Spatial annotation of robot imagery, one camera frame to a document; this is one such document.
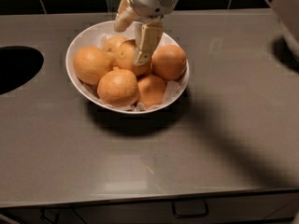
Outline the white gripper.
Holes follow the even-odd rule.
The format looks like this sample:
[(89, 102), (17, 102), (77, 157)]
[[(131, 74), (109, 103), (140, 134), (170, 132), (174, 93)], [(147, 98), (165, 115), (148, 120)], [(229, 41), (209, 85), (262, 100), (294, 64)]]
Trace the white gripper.
[(114, 23), (116, 32), (126, 31), (134, 21), (141, 17), (149, 18), (135, 24), (135, 66), (142, 66), (151, 59), (164, 33), (161, 16), (172, 13), (177, 3), (178, 0), (120, 1)]

